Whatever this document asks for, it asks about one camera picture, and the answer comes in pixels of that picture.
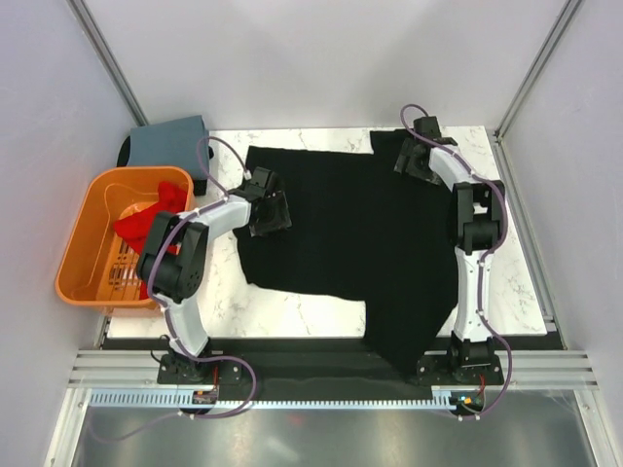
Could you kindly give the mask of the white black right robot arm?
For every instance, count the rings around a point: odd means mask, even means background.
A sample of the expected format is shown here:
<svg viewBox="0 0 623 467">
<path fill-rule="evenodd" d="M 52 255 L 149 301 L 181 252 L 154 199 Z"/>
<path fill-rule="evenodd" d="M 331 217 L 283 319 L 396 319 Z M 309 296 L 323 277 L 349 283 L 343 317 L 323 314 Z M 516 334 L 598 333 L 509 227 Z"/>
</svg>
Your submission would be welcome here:
<svg viewBox="0 0 623 467">
<path fill-rule="evenodd" d="M 504 185 L 480 175 L 452 138 L 405 139 L 394 171 L 451 192 L 448 231 L 458 265 L 458 305 L 445 367 L 452 380 L 469 382 L 497 366 L 488 314 L 493 258 L 508 228 Z"/>
</svg>

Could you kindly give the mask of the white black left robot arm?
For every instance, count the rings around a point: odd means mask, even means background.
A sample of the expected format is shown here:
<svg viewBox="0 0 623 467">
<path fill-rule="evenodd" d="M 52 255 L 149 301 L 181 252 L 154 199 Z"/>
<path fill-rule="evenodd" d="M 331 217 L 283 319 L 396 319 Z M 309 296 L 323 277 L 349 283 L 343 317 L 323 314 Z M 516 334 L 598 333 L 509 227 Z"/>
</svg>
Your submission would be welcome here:
<svg viewBox="0 0 623 467">
<path fill-rule="evenodd" d="M 160 212 L 152 222 L 137 264 L 137 275 L 165 318 L 169 351 L 159 383 L 199 384 L 214 377 L 223 361 L 237 368 L 237 357 L 203 353 L 210 337 L 202 325 L 198 292 L 203 284 L 208 246 L 236 229 L 266 236 L 292 226 L 282 188 L 240 187 L 209 205 L 173 214 Z"/>
</svg>

